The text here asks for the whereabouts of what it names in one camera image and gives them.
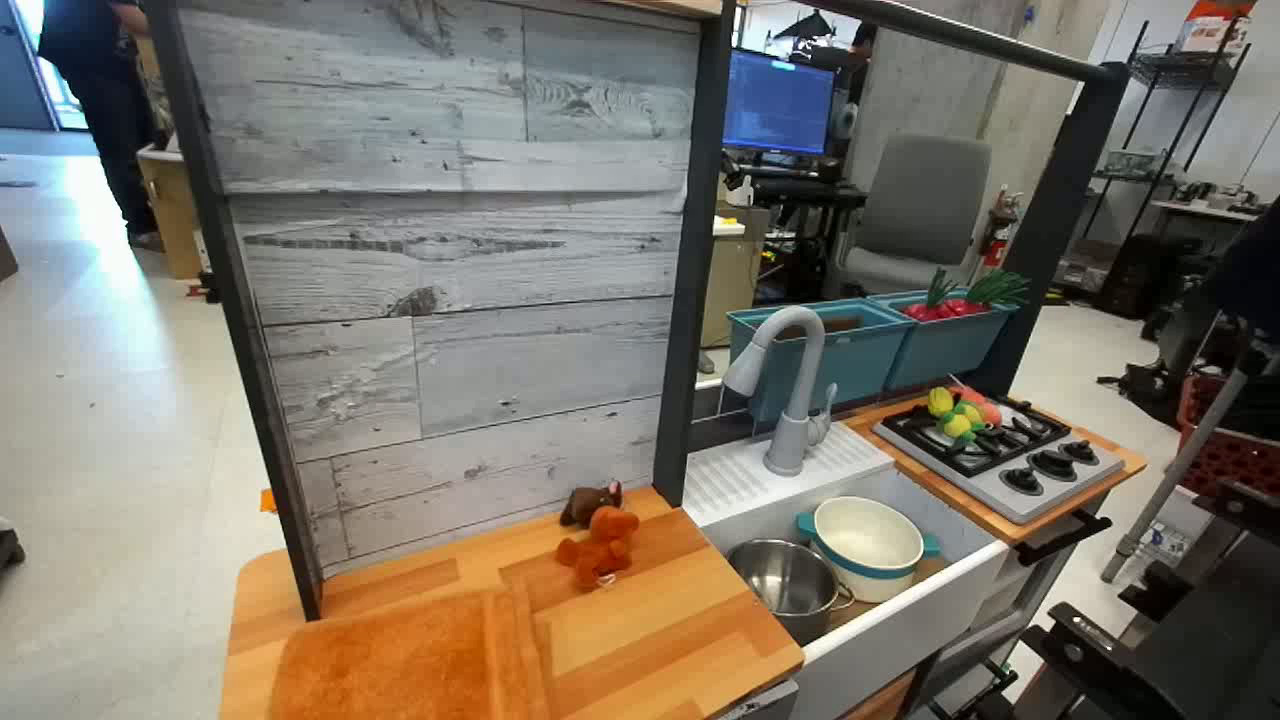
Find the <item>orange plush toy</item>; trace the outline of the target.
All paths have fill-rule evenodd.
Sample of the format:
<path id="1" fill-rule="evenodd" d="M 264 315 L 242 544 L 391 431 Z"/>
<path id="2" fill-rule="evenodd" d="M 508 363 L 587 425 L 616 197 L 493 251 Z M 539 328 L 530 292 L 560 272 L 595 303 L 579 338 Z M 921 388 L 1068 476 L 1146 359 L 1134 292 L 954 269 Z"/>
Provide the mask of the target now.
<path id="1" fill-rule="evenodd" d="M 579 540 L 564 540 L 556 559 L 570 570 L 579 591 L 601 588 L 631 562 L 640 519 L 624 509 L 595 509 Z"/>

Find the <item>red radish toys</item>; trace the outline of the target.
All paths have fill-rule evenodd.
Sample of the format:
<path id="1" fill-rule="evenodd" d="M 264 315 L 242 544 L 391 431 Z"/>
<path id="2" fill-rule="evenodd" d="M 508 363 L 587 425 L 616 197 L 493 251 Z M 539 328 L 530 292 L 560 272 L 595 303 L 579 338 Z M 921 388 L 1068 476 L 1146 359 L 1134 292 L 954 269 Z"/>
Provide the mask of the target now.
<path id="1" fill-rule="evenodd" d="M 960 318 L 981 315 L 997 303 L 1019 303 L 1028 292 L 1028 279 L 1019 272 L 988 272 L 974 279 L 954 279 L 946 272 L 934 272 L 921 299 L 902 303 L 908 318 Z"/>

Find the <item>grey office chair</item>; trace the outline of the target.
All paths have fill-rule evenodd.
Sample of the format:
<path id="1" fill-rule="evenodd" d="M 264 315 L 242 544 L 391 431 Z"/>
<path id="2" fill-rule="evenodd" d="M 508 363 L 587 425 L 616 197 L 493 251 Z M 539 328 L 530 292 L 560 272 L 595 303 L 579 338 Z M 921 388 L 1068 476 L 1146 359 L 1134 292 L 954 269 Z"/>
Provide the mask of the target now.
<path id="1" fill-rule="evenodd" d="M 981 141 L 892 136 L 841 279 L 860 292 L 908 292 L 954 269 L 981 219 L 988 163 L 990 150 Z"/>

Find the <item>steel pot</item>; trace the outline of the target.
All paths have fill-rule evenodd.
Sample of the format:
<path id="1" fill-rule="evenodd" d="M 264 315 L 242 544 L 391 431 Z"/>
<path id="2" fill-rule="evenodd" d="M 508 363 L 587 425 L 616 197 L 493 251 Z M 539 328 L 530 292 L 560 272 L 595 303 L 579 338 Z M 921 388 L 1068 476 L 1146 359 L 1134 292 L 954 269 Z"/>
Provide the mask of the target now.
<path id="1" fill-rule="evenodd" d="M 811 548 L 749 540 L 728 551 L 728 562 L 799 642 L 826 630 L 841 580 Z"/>

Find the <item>wooden cutting board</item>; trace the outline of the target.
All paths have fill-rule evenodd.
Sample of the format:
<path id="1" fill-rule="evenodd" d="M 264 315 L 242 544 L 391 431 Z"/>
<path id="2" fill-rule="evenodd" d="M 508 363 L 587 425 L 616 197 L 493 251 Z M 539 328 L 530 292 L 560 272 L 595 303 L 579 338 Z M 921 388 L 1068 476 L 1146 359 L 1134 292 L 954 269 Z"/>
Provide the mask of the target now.
<path id="1" fill-rule="evenodd" d="M 510 591 L 459 591 L 297 630 L 269 720 L 546 720 Z"/>

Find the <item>blue computer monitor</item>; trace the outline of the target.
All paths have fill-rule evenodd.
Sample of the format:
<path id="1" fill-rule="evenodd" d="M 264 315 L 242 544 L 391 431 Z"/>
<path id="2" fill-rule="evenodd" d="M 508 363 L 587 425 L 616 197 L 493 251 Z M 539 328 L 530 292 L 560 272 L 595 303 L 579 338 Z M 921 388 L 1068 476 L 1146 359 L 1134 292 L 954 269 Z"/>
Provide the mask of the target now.
<path id="1" fill-rule="evenodd" d="M 734 53 L 728 62 L 725 143 L 820 156 L 826 143 L 832 77 L 824 67 Z"/>

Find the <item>white sink basin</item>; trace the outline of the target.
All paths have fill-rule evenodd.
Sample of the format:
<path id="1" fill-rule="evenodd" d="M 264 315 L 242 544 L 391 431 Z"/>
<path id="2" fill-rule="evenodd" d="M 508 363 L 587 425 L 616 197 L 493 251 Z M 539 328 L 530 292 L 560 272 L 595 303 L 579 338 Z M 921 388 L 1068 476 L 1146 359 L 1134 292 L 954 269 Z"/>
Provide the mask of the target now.
<path id="1" fill-rule="evenodd" d="M 799 544 L 834 577 L 834 604 L 795 634 L 804 663 L 771 699 L 779 720 L 841 720 L 908 671 L 946 689 L 1006 657 L 1059 570 L 1024 562 L 850 428 L 832 428 L 799 476 L 768 473 L 764 439 L 691 453 L 684 513 L 725 556 Z"/>

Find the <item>teal planter box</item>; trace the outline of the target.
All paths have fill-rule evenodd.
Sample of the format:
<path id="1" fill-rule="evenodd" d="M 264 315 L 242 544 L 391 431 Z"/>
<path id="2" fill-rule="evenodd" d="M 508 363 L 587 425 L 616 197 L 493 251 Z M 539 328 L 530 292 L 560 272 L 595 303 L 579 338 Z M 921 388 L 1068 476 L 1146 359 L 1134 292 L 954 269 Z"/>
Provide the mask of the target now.
<path id="1" fill-rule="evenodd" d="M 940 382 L 946 375 L 981 369 L 997 335 L 1010 318 L 1010 303 L 990 303 L 942 318 L 916 318 L 910 303 L 921 303 L 916 292 L 872 296 L 872 308 L 902 328 L 902 343 L 887 375 L 892 393 Z"/>
<path id="2" fill-rule="evenodd" d="M 824 359 L 820 359 L 811 408 L 824 408 L 824 405 L 842 408 L 842 405 L 880 397 L 887 388 L 887 375 L 908 328 L 868 299 L 820 299 L 817 315 L 824 318 Z M 788 328 L 771 343 L 761 382 L 749 397 L 749 416 L 756 428 L 771 428 L 788 408 L 799 357 L 804 357 L 804 332 Z"/>

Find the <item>toy stove top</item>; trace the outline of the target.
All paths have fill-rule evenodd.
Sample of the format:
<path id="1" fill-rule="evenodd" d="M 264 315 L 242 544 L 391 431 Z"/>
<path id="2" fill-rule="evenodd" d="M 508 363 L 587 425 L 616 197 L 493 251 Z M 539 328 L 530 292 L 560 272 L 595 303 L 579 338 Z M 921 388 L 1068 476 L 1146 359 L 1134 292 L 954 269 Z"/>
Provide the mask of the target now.
<path id="1" fill-rule="evenodd" d="M 1032 522 L 1123 461 L 1032 405 L 1003 405 L 974 439 L 946 439 L 923 408 L 874 418 L 872 431 L 1010 522 Z"/>

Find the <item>green yellow plush vegetable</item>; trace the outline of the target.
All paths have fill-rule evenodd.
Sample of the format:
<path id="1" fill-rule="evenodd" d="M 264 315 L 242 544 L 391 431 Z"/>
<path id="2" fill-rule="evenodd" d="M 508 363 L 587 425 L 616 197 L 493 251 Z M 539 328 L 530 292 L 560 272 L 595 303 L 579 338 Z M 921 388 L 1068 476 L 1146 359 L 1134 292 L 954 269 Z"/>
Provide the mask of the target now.
<path id="1" fill-rule="evenodd" d="M 928 416 L 934 418 L 934 431 L 946 439 L 974 439 L 984 431 L 984 411 L 951 388 L 928 393 Z"/>

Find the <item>right teal planter box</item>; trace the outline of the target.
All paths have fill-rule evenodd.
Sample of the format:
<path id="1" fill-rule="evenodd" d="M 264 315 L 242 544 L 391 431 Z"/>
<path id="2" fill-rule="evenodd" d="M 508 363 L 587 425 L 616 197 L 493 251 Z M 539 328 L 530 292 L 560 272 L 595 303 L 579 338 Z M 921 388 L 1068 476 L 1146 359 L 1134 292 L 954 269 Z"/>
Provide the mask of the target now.
<path id="1" fill-rule="evenodd" d="M 916 292 L 872 296 L 872 308 L 902 328 L 902 343 L 887 375 L 892 393 L 940 382 L 946 375 L 981 369 L 997 335 L 1010 318 L 1010 303 L 990 303 L 942 318 L 916 318 L 910 303 L 921 303 Z"/>

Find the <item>left teal planter box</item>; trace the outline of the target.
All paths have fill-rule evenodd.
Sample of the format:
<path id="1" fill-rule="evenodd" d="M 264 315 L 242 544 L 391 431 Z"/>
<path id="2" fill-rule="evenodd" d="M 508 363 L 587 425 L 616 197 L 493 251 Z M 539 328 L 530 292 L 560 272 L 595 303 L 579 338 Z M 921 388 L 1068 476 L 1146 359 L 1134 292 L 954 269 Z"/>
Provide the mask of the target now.
<path id="1" fill-rule="evenodd" d="M 842 408 L 842 405 L 880 397 L 887 388 L 887 375 L 908 328 L 868 299 L 820 299 L 817 315 L 824 318 L 824 359 L 820 359 L 811 408 L 824 408 L 824 405 Z M 761 382 L 749 397 L 749 416 L 756 428 L 771 428 L 788 408 L 799 357 L 804 357 L 804 332 L 788 328 L 771 343 Z"/>

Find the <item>grey toy faucet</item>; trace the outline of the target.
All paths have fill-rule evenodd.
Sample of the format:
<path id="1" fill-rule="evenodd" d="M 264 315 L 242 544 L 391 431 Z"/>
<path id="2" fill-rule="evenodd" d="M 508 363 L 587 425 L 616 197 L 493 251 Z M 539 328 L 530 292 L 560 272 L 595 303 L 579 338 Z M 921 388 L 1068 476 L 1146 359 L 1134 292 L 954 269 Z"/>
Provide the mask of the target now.
<path id="1" fill-rule="evenodd" d="M 832 408 L 811 408 L 811 393 L 820 378 L 824 359 L 824 318 L 808 303 L 783 303 L 764 315 L 764 325 L 753 332 L 749 348 L 728 363 L 725 388 L 734 397 L 753 397 L 771 343 L 795 328 L 799 332 L 799 363 L 792 375 L 788 405 L 777 418 L 777 431 L 764 446 L 764 469 L 777 476 L 799 476 L 804 461 L 817 453 L 817 442 L 832 428 Z"/>

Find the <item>white teal enamel pot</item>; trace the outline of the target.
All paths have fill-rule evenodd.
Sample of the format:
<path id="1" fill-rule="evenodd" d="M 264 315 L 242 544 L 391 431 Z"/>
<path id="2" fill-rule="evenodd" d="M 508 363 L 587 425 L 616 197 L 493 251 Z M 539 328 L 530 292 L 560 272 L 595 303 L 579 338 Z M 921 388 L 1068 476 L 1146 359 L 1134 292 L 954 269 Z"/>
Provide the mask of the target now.
<path id="1" fill-rule="evenodd" d="M 804 509 L 795 537 L 862 604 L 892 601 L 940 556 L 940 544 L 916 519 L 872 497 L 826 497 Z"/>

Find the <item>brown plush toy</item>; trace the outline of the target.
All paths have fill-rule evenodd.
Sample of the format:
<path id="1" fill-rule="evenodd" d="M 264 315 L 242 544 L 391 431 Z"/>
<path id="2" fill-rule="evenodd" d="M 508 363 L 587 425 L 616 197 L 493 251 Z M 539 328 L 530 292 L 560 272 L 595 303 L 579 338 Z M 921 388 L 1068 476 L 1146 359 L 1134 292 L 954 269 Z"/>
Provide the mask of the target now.
<path id="1" fill-rule="evenodd" d="M 575 490 L 564 499 L 564 509 L 560 509 L 560 522 L 564 522 L 564 526 L 587 526 L 591 516 L 595 516 L 601 509 L 616 509 L 619 497 L 624 497 L 619 482 L 606 482 L 606 488 L 575 488 Z"/>

